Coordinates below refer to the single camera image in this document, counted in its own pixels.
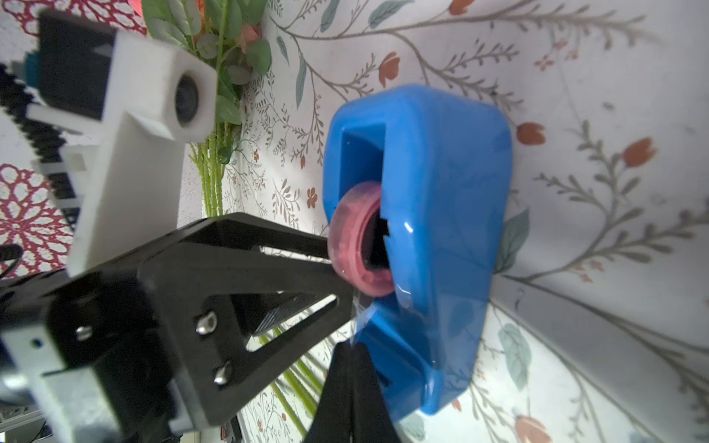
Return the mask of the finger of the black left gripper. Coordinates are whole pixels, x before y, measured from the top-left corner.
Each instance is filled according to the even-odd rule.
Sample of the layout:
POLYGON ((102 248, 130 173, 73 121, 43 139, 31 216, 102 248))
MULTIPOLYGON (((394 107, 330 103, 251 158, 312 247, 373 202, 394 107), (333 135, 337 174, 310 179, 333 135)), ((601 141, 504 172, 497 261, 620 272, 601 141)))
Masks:
POLYGON ((351 317, 323 237, 245 213, 153 245, 138 267, 192 426, 218 426, 351 317))

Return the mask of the mixed pastel flower bouquet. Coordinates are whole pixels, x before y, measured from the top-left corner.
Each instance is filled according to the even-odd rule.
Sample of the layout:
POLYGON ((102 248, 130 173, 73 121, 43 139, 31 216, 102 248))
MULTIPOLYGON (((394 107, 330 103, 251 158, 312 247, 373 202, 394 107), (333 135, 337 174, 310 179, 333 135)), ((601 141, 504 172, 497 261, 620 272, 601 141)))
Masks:
POLYGON ((208 138, 189 145, 199 173, 204 214, 226 214, 223 179, 235 153, 242 151, 245 87, 271 68, 271 46, 261 37, 265 1, 131 1, 147 33, 178 44, 216 69, 215 124, 208 138))

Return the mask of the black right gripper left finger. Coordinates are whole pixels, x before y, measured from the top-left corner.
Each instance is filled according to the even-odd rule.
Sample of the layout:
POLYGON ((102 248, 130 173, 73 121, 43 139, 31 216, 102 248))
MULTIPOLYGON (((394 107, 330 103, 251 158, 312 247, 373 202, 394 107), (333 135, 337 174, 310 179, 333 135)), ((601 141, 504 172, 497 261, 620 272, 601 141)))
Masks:
POLYGON ((317 412, 304 443, 347 443, 352 436, 353 349, 348 341, 333 349, 317 412))

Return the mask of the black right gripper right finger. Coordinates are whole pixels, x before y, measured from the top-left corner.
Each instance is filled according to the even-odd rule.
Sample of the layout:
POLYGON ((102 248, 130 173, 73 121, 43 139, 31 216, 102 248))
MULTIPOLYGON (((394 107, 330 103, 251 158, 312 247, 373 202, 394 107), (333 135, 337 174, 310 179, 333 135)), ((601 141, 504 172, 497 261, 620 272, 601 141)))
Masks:
POLYGON ((369 350, 363 343, 353 348, 352 369, 352 441, 399 443, 369 350))

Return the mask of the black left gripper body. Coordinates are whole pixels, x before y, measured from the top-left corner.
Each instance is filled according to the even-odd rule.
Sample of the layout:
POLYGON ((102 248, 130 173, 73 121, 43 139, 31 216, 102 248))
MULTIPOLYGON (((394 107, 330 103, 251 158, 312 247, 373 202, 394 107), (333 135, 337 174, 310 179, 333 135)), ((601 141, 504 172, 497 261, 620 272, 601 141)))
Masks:
POLYGON ((132 277, 41 272, 1 283, 2 402, 60 442, 164 442, 175 408, 157 321, 132 277))

